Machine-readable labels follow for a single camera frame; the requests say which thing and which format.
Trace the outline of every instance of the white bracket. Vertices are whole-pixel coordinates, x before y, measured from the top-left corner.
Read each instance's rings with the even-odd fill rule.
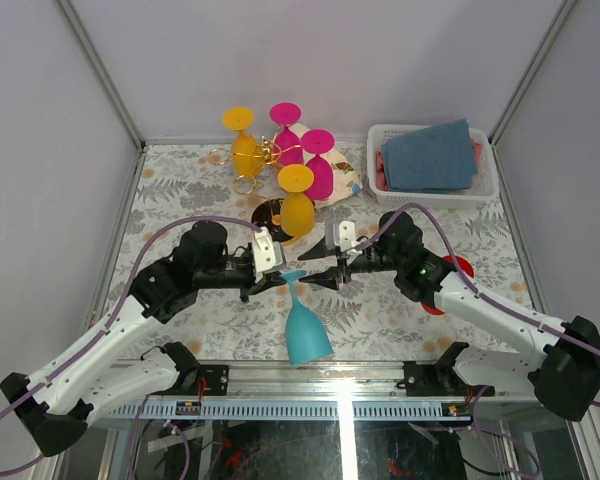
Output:
[[[353,249],[360,243],[356,240],[356,224],[349,220],[330,225],[324,232],[324,238],[327,248],[338,247],[342,253]]]
[[[87,423],[93,425],[116,408],[171,388],[178,379],[178,373],[171,357],[161,351],[149,353],[132,367],[109,369],[82,395],[82,400],[93,406]]]
[[[536,369],[516,352],[494,352],[469,346],[456,358],[453,370],[467,385],[492,385],[498,392],[533,396],[527,378]]]
[[[256,280],[263,273],[277,272],[285,266],[284,253],[280,243],[274,242],[269,230],[261,228],[253,233],[251,243],[253,253],[253,264],[255,267]]]

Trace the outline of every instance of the wine glass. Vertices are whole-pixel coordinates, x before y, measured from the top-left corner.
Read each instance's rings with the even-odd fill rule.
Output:
[[[313,203],[303,193],[313,182],[313,172],[305,165],[287,165],[278,173],[280,187],[289,192],[280,205],[280,228],[287,235],[302,237],[315,225]]]
[[[326,200],[333,193],[333,170],[331,164],[320,155],[327,153],[336,144],[333,135],[326,130],[309,130],[300,140],[302,148],[315,156],[307,162],[314,181],[304,193],[311,200]]]
[[[231,158],[233,169],[239,177],[254,177],[262,172],[262,165],[258,158],[258,143],[245,130],[251,126],[254,115],[247,107],[233,107],[222,116],[222,124],[229,130],[238,132],[238,136],[231,145]]]
[[[282,127],[282,131],[274,137],[273,143],[281,152],[277,161],[283,167],[304,164],[300,138],[289,130],[290,125],[300,120],[300,115],[302,115],[302,111],[295,103],[278,103],[269,110],[271,120]]]
[[[296,294],[293,282],[307,274],[305,270],[294,270],[282,274],[291,292],[291,310],[287,316],[284,338],[291,365],[300,365],[318,360],[333,353],[331,342],[322,322],[315,313],[305,307]]]

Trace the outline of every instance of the blue cloth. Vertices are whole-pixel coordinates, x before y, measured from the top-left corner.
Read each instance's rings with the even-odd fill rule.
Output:
[[[466,120],[387,140],[382,160],[391,191],[445,193],[471,187],[478,173]]]

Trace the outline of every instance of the wire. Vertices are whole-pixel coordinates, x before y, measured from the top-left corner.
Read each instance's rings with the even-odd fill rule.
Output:
[[[222,443],[217,442],[215,440],[210,440],[204,447],[200,447],[200,451],[204,450],[205,448],[207,448],[209,445],[222,445]]]
[[[140,360],[144,360],[144,356],[149,354],[149,352],[151,352],[151,350],[158,348],[160,350],[162,350],[162,347],[160,345],[154,345],[153,347],[151,347],[149,350],[147,350],[146,352],[144,352],[142,355],[140,355]]]
[[[202,414],[202,397],[207,389],[207,379],[202,377],[198,381],[198,403],[200,404],[200,414]]]
[[[222,450],[224,450],[224,445],[220,444],[220,448],[218,449],[218,453],[216,454],[216,458],[213,459],[213,462],[211,462],[211,465],[209,466],[209,470],[207,470],[207,473],[204,474],[204,477],[203,477],[204,480],[207,480],[208,478],[211,477],[211,472],[215,468],[216,463],[218,463],[218,460],[220,459],[220,454],[222,453]]]
[[[464,404],[465,406],[469,405],[471,403],[471,400],[473,400],[473,395],[475,393],[475,388],[474,387],[469,387],[467,389],[467,396],[464,397]]]
[[[147,243],[145,243],[144,246],[140,249],[140,252],[138,253],[138,256],[136,257],[136,260],[133,263],[133,266],[131,267],[131,271],[129,272],[129,279],[127,280],[127,283],[125,284],[124,288],[122,289],[122,293],[120,294],[118,303],[116,304],[115,308],[111,312],[109,319],[104,324],[105,328],[103,330],[100,330],[91,340],[89,340],[89,342],[87,342],[87,344],[84,347],[82,347],[75,354],[73,354],[71,356],[71,358],[66,360],[62,365],[60,365],[53,372],[51,372],[45,378],[47,385],[51,384],[53,382],[53,380],[58,378],[58,376],[60,376],[60,374],[62,372],[64,372],[67,368],[69,368],[71,365],[73,365],[78,360],[80,360],[83,356],[85,356],[87,354],[87,352],[89,352],[94,347],[94,345],[96,345],[100,341],[100,339],[102,339],[102,337],[104,337],[106,335],[104,330],[109,329],[109,327],[111,327],[113,322],[116,321],[116,318],[118,318],[118,315],[120,314],[120,310],[122,310],[124,301],[125,301],[127,295],[129,294],[129,290],[131,289],[131,284],[133,283],[136,273],[138,273],[138,270],[140,268],[140,262],[142,262],[142,259],[144,258],[145,254],[149,251],[149,247],[151,247],[151,245],[153,245],[153,243],[158,238],[160,238],[160,236],[164,235],[169,230],[171,230],[175,227],[179,227],[180,225],[184,225],[187,223],[200,222],[200,221],[235,223],[236,225],[242,225],[243,227],[250,228],[251,230],[253,230],[255,232],[259,232],[261,230],[261,228],[258,227],[257,225],[254,225],[253,223],[249,223],[245,220],[240,220],[238,218],[221,217],[221,216],[217,216],[217,215],[196,215],[196,216],[191,216],[191,217],[184,217],[184,218],[180,218],[179,220],[174,220],[173,222],[168,223],[164,227],[160,228],[156,233],[154,233],[151,236],[151,238],[149,238],[149,240],[147,240]],[[42,383],[42,382],[38,383],[37,385],[33,386],[27,393],[25,393],[20,398],[18,398],[15,402],[13,402],[11,405],[8,405],[7,407],[5,407],[4,410],[2,410],[0,412],[0,421],[2,421],[2,419],[4,417],[6,417],[7,415],[9,415],[11,412],[15,411],[18,407],[20,407],[24,402],[26,402],[31,397],[33,397],[40,390],[45,388],[45,386],[46,386],[45,383]],[[13,468],[10,470],[0,471],[0,478],[10,477],[12,475],[22,473],[25,470],[28,470],[31,467],[33,467],[34,465],[36,465],[42,459],[43,459],[43,456],[40,455],[40,456],[34,458],[33,460],[31,460],[30,462],[25,463],[24,465],[21,465],[19,467],[16,467],[16,468]]]
[[[413,476],[412,470],[402,470],[402,469],[398,468],[396,463],[391,459],[389,459],[389,472],[391,472],[392,476],[398,477],[398,478]]]
[[[236,249],[233,251],[233,253],[231,254],[231,256],[232,256],[232,257],[235,257],[235,256],[236,256],[236,253],[238,253],[238,250],[240,250],[240,251],[242,251],[242,252],[246,252],[246,251],[247,251],[247,248],[246,248],[246,247],[243,247],[242,245],[238,245],[238,246],[236,247]]]
[[[462,462],[469,467],[472,470],[475,470],[478,473],[481,473],[483,475],[486,475],[487,477],[504,477],[504,476],[508,476],[507,473],[504,472],[490,472],[488,470],[483,470],[480,467],[476,467],[473,463],[471,463],[469,460],[467,460],[466,458],[462,459]]]
[[[480,391],[478,392],[478,394],[476,395],[475,402],[473,402],[473,429],[475,430],[475,432],[478,436],[478,440],[480,440],[480,443],[482,443],[482,446],[487,451],[489,456],[491,458],[493,458],[496,461],[496,463],[498,465],[500,465],[501,467],[503,467],[507,472],[513,473],[514,475],[518,475],[521,478],[538,478],[542,474],[542,471],[540,470],[540,461],[536,458],[534,453],[526,445],[519,442],[518,440],[516,440],[515,438],[513,438],[510,435],[507,435],[502,432],[497,432],[495,430],[491,430],[490,428],[484,428],[484,427],[480,426],[480,424],[478,422],[478,418],[479,418],[478,404],[480,403],[480,399],[482,398],[482,395],[484,394],[484,392],[487,391],[488,388],[489,388],[488,386],[482,387],[480,389]],[[484,439],[484,436],[482,435],[483,433],[488,433],[488,434],[494,435],[496,437],[500,437],[505,440],[509,440],[516,448],[519,448],[520,450],[522,450],[529,456],[529,458],[531,459],[531,461],[534,463],[534,465],[536,467],[536,471],[533,473],[524,473],[519,470],[516,470],[515,468],[511,468],[509,465],[507,465],[507,463],[504,460],[502,460],[500,457],[498,457],[498,455],[493,453],[493,451],[487,445],[487,441]]]
[[[493,298],[484,294],[483,292],[480,292],[478,290],[478,287],[471,281],[471,279],[467,276],[467,274],[464,273],[464,270],[462,270],[462,268],[460,267],[460,264],[458,263],[458,258],[456,257],[456,254],[453,251],[453,247],[451,246],[451,243],[449,242],[447,235],[444,233],[444,230],[440,226],[440,223],[438,223],[438,220],[436,220],[436,218],[433,216],[433,214],[429,210],[427,210],[425,207],[423,207],[419,203],[413,203],[413,202],[405,203],[402,207],[400,207],[398,210],[396,210],[393,213],[393,215],[391,215],[389,220],[387,222],[385,222],[385,224],[382,225],[382,227],[380,227],[380,229],[378,229],[378,231],[368,241],[366,241],[365,243],[361,243],[360,245],[357,245],[354,248],[356,250],[364,250],[365,248],[367,248],[368,246],[373,244],[375,241],[378,240],[378,238],[380,238],[380,235],[382,235],[384,232],[387,231],[387,229],[391,226],[391,224],[393,222],[395,222],[396,219],[403,212],[405,212],[406,210],[409,210],[409,209],[420,210],[422,213],[424,213],[424,215],[433,224],[433,226],[435,227],[435,229],[438,232],[438,235],[440,235],[440,238],[442,239],[442,242],[444,243],[444,246],[447,249],[447,252],[449,252],[449,256],[451,257],[451,260],[453,261],[453,265],[456,267],[457,273],[460,276],[460,278],[462,279],[462,282],[467,286],[467,288],[469,290],[471,290],[474,293],[474,295],[476,295],[478,298],[482,298],[486,303],[497,308],[498,310],[500,310],[500,311],[502,311],[524,323],[532,325],[540,331],[545,331],[552,335],[555,335],[556,337],[558,337],[562,340],[572,343],[573,345],[576,345],[576,346],[588,351],[589,353],[592,353],[592,354],[600,357],[599,349],[592,347],[591,345],[589,345],[581,340],[578,340],[577,338],[572,337],[571,335],[568,335],[564,332],[560,332],[559,330],[556,330],[555,328],[553,328],[549,325],[541,324],[538,320],[535,320],[534,318],[528,317],[522,313],[512,310],[511,308],[507,307],[506,305],[503,305],[500,302],[498,302],[497,300],[494,300]],[[600,402],[594,401],[594,402],[592,402],[592,405],[595,405],[596,407],[600,408]]]
[[[386,431],[390,431],[390,430],[400,430],[404,428],[404,425],[401,425],[399,427],[380,427],[380,428],[370,428],[368,430],[362,430],[359,433],[375,433],[375,432],[386,432]],[[423,427],[426,430],[430,430],[433,432],[463,432],[463,431],[467,431],[470,430],[470,427]],[[290,445],[293,443],[298,443],[298,442],[303,442],[305,440],[314,440],[316,438],[324,438],[324,437],[332,437],[334,435],[336,435],[337,432],[333,432],[333,433],[322,433],[320,435],[310,435],[308,437],[300,437],[300,438],[294,438],[292,440],[284,440],[282,442],[276,442],[273,443],[265,448],[261,448],[260,450],[252,453],[244,462],[242,462],[240,464],[240,466],[235,470],[235,472],[233,472],[233,475],[231,475],[230,478],[232,479],[236,479],[238,478],[238,473],[247,465],[251,464],[251,461],[260,456],[263,453],[269,452],[271,450],[275,450],[276,448],[280,448],[280,447],[284,447],[285,445]]]
[[[133,463],[134,463],[134,461],[133,461],[133,445],[135,444],[135,436],[136,436],[136,430],[138,429],[138,423],[140,423],[140,415],[142,415],[142,412],[144,411],[145,407],[147,406],[148,401],[149,401],[149,395],[144,397],[144,400],[142,400],[142,403],[138,407],[138,410],[136,411],[136,414],[133,417],[133,420],[131,421],[131,428],[129,429],[129,435],[127,436],[127,463],[129,465],[129,476],[131,477],[131,480],[138,480],[136,477],[135,469],[133,467]],[[180,438],[182,439],[182,444],[184,445],[184,467],[182,469],[182,473],[180,474],[179,480],[184,480],[185,477],[187,476],[187,472],[189,471],[189,464],[191,463],[191,451],[189,449],[189,439],[182,432],[182,430],[180,430],[178,427],[176,427],[170,421],[167,421],[167,423],[164,426],[173,429],[173,431],[176,432],[178,435],[180,435]]]

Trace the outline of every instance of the yellow wine glass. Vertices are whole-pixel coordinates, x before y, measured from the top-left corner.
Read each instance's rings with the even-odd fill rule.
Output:
[[[302,237],[313,230],[313,202],[304,193],[313,185],[313,172],[305,165],[292,164],[278,173],[278,183],[289,195],[280,205],[280,228],[287,235]]]
[[[253,177],[262,172],[262,162],[258,158],[258,143],[245,131],[251,126],[253,120],[253,112],[247,107],[230,108],[222,116],[222,124],[229,130],[238,132],[231,145],[231,158],[233,169],[243,178]]]

